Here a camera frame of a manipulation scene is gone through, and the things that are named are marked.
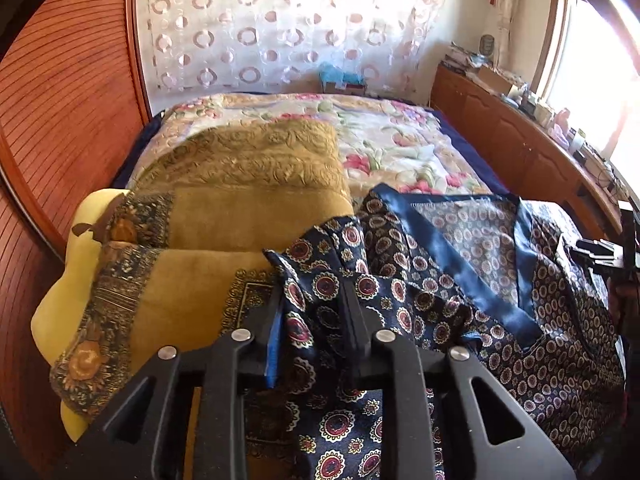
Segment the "navy patterned silk garment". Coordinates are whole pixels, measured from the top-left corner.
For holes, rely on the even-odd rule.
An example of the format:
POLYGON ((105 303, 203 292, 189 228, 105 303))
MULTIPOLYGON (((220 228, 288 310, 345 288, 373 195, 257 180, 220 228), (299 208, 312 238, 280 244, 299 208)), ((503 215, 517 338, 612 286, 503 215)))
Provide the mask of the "navy patterned silk garment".
POLYGON ((352 217, 267 252, 283 278, 288 431, 299 479, 380 474, 382 396, 348 383, 338 289, 425 350, 473 350, 568 462, 582 466, 622 408, 604 283, 570 256, 558 205, 509 195, 374 188, 352 217))

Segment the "cardboard box on cabinet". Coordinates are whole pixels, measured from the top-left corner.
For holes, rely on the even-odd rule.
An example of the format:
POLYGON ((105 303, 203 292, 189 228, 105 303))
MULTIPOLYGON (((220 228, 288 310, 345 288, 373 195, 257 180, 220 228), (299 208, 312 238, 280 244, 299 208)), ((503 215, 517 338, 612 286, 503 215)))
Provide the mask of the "cardboard box on cabinet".
POLYGON ((486 65, 480 66, 476 76, 481 84, 497 94, 507 96, 510 92, 518 90, 518 85, 514 80, 486 65))

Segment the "circle patterned sheer curtain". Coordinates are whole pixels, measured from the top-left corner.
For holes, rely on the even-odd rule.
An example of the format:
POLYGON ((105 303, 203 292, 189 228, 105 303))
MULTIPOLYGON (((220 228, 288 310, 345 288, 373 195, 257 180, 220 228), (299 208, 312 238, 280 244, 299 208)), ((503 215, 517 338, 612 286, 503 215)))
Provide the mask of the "circle patterned sheer curtain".
POLYGON ((319 66, 406 94, 445 0, 137 0, 149 96, 320 86, 319 66))

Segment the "blue item box by curtain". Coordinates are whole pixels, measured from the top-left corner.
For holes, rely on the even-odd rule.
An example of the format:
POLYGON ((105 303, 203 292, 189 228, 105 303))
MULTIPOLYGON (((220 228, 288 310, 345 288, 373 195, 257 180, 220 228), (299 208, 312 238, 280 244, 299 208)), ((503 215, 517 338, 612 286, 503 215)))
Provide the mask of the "blue item box by curtain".
POLYGON ((326 94, 364 96, 367 92, 367 84, 360 75, 345 72, 331 63, 322 63, 318 76, 321 90, 326 94))

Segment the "gold embroidered pillow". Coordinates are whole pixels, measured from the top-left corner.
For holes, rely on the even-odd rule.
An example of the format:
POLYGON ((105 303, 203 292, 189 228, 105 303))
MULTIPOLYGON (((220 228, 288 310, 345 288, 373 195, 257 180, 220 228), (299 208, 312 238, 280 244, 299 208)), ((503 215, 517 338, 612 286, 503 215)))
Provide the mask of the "gold embroidered pillow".
POLYGON ((70 411, 98 416, 160 347, 211 344, 267 297, 265 251, 352 212, 335 129, 309 118, 208 128, 163 154, 110 203, 89 297, 50 382, 70 411))

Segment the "wooden low cabinet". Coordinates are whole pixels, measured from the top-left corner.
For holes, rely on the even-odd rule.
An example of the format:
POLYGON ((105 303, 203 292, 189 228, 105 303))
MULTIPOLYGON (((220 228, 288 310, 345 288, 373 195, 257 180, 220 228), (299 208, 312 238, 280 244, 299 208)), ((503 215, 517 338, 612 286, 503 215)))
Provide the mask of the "wooden low cabinet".
POLYGON ((443 65, 437 67, 430 104, 509 191, 561 205, 591 237, 620 235, 620 210, 596 179, 519 110, 443 65))

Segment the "window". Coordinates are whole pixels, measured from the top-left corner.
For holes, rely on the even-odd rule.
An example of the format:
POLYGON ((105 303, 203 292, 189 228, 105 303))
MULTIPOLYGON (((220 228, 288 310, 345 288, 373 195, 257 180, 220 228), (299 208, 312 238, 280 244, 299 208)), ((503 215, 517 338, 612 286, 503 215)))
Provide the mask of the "window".
POLYGON ((613 26, 587 0, 553 0, 553 29, 538 96, 568 111, 600 159, 639 188, 639 74, 613 26))

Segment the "wooden slatted wardrobe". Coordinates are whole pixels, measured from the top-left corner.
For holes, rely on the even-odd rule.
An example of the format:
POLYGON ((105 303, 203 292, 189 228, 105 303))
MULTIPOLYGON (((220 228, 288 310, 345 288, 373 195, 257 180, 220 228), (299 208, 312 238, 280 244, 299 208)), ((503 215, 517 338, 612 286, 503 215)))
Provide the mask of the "wooden slatted wardrobe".
POLYGON ((1 417, 49 470, 68 439, 30 320, 61 276, 79 203, 148 121, 134 0, 1 0, 1 417))

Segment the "yellow plush toy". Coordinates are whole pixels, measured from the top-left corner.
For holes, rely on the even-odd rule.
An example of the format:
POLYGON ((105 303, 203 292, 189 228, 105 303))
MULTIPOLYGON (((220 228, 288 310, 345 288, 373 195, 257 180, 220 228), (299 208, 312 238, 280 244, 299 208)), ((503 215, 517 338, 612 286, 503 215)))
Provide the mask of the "yellow plush toy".
POLYGON ((62 276, 40 301, 30 321, 36 347, 52 365, 72 342, 88 304, 101 242, 98 235, 126 190, 104 188, 78 206, 68 234, 62 276))

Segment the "pink figurine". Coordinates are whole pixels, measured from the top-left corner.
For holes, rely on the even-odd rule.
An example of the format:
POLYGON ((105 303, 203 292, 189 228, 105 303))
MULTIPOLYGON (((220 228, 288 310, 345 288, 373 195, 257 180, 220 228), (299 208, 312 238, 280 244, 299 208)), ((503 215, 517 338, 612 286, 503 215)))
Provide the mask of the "pink figurine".
POLYGON ((570 110, 563 108, 553 116, 547 129, 548 136, 565 151, 570 147, 570 139, 567 136, 570 128, 568 118, 570 118, 570 110))

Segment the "side window curtain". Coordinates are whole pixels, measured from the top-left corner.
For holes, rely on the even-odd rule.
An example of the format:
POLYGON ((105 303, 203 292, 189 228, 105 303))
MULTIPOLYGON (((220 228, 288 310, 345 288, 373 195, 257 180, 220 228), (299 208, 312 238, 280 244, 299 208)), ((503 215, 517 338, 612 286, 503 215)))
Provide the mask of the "side window curtain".
POLYGON ((491 61, 495 68, 503 72, 513 73, 513 40, 514 20, 520 0, 489 0, 484 36, 491 36, 491 61))

